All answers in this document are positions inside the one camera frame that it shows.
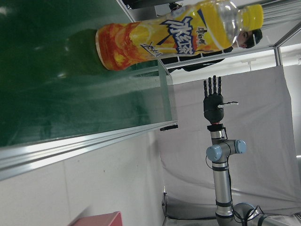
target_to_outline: metal frame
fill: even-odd
[[[176,121],[167,121],[39,144],[0,148],[0,180],[175,124]]]
[[[200,58],[200,59],[179,61],[179,62],[172,63],[172,64],[166,64],[166,65],[164,65],[164,67],[166,69],[183,67],[183,66],[187,66],[187,65],[193,65],[193,64],[208,62],[208,61],[212,61],[212,60],[225,59],[228,57],[236,57],[236,56],[241,56],[241,55],[250,54],[250,53],[263,52],[263,51],[267,51],[267,50],[274,50],[276,65],[279,66],[279,65],[282,65],[280,47],[285,42],[290,40],[293,36],[295,36],[297,33],[299,33],[300,31],[301,31],[301,22],[298,23],[294,28],[292,28],[286,35],[284,35],[279,41],[277,41],[272,46],[248,49],[248,50],[243,50],[243,51],[234,52],[234,53],[223,53],[223,54],[214,55],[214,56],[206,56],[203,59]]]
[[[128,18],[134,22],[128,9],[121,0],[116,0],[121,6]],[[175,68],[179,66],[192,65],[206,61],[224,59],[254,52],[261,52],[266,50],[275,51],[275,59],[277,65],[282,65],[280,46],[287,40],[292,38],[301,30],[301,23],[296,25],[288,34],[281,38],[275,45],[241,51],[237,53],[221,54],[218,56],[206,57],[206,59],[197,59],[173,64],[164,65],[164,68]],[[143,133],[154,131],[158,128],[175,125],[177,121],[160,122],[151,125],[138,126],[128,129],[120,129],[110,132],[92,134],[87,136],[73,137],[67,139],[60,139],[55,141],[43,142],[32,145],[18,145],[12,147],[0,148],[0,180],[10,178],[52,163],[62,161],[79,154],[87,153],[101,147],[105,147],[128,138],[138,136]]]

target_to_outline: robotic hand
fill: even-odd
[[[224,117],[224,106],[238,105],[238,102],[223,102],[222,79],[218,77],[218,92],[216,92],[216,76],[213,76],[213,93],[211,78],[208,78],[209,95],[207,92],[207,81],[204,81],[204,116],[211,124],[219,123]]]

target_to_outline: white curtain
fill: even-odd
[[[212,170],[206,165],[211,146],[203,114],[203,81],[174,86],[179,129],[158,131],[170,218],[215,217]],[[283,67],[222,77],[222,123],[229,139],[243,139],[245,154],[230,156],[234,205],[260,205],[266,214],[301,212],[301,185],[293,139],[290,95]]]

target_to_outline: white wall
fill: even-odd
[[[284,67],[285,79],[292,99],[293,131],[297,155],[301,155],[301,65]]]

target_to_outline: black clothing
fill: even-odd
[[[227,49],[224,49],[224,53],[229,53],[232,50],[233,50],[233,47],[229,47]],[[222,53],[222,51],[217,51],[217,52],[212,52],[212,53],[203,53],[203,57],[209,57],[209,56],[218,55],[218,54],[221,54],[221,53]],[[198,58],[201,58],[201,57],[202,57],[201,54],[197,54],[195,56],[180,56],[179,59],[180,59],[180,61],[185,61],[185,60],[198,59]],[[177,57],[165,58],[165,59],[161,59],[161,60],[165,65],[178,62]],[[191,72],[191,71],[194,71],[194,70],[197,70],[197,69],[201,69],[203,67],[214,65],[218,62],[221,62],[222,60],[224,60],[224,59],[212,60],[212,61],[208,61],[208,62],[202,62],[202,63],[183,66],[183,67],[170,68],[168,71],[169,71],[169,73],[171,73],[176,69],[184,69],[187,72]]]

